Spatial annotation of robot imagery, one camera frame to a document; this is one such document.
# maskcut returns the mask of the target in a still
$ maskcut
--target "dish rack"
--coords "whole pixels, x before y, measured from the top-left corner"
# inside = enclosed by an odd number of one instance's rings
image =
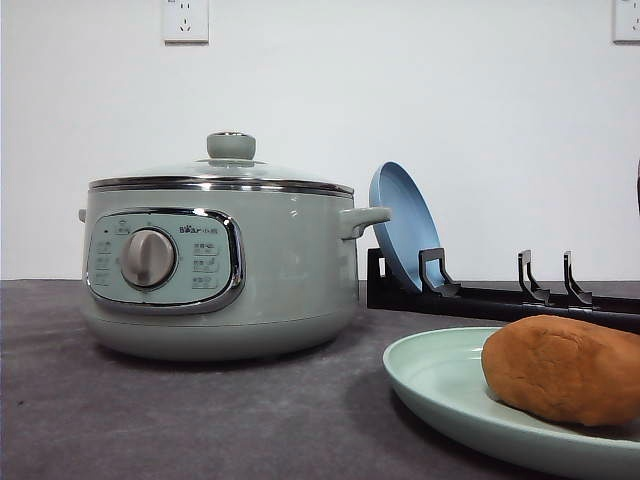
[[[573,278],[571,252],[564,253],[566,293],[543,289],[531,271],[531,250],[518,254],[520,290],[465,287],[451,279],[445,268],[444,248],[417,252],[422,292],[411,293],[401,287],[388,263],[381,272],[379,248],[369,249],[367,265],[367,307],[515,321],[531,315],[558,315],[584,320],[605,327],[640,333],[640,299],[595,296],[584,291]],[[426,275],[426,264],[437,261],[444,278],[434,285]]]

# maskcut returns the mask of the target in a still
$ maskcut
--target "electrical socket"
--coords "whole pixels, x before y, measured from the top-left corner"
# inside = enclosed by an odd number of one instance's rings
[[[613,0],[613,41],[640,43],[640,0]]]
[[[163,0],[165,43],[209,43],[209,0]]]

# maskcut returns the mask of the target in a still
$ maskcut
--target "control panel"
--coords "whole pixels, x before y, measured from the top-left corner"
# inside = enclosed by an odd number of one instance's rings
[[[221,212],[116,213],[101,217],[93,228],[87,284],[97,297],[126,304],[209,301],[238,287],[241,253],[238,228]]]

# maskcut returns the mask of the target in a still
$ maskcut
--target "plate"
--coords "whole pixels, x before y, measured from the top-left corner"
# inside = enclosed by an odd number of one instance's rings
[[[391,208],[391,220],[373,226],[376,239],[402,286],[413,293],[421,292],[418,252],[439,247],[440,239],[420,190],[404,168],[387,162],[371,179],[369,205]],[[438,262],[427,263],[427,275],[435,286],[444,283]]]
[[[480,363],[496,330],[452,328],[398,340],[383,356],[393,388],[436,430],[487,455],[572,478],[638,478],[640,419],[620,427],[553,424],[497,401]]]

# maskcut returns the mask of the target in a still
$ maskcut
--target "control dial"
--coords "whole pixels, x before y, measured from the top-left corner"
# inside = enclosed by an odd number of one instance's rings
[[[176,260],[171,240],[161,232],[138,230],[122,247],[122,276],[138,287],[150,288],[166,280]]]

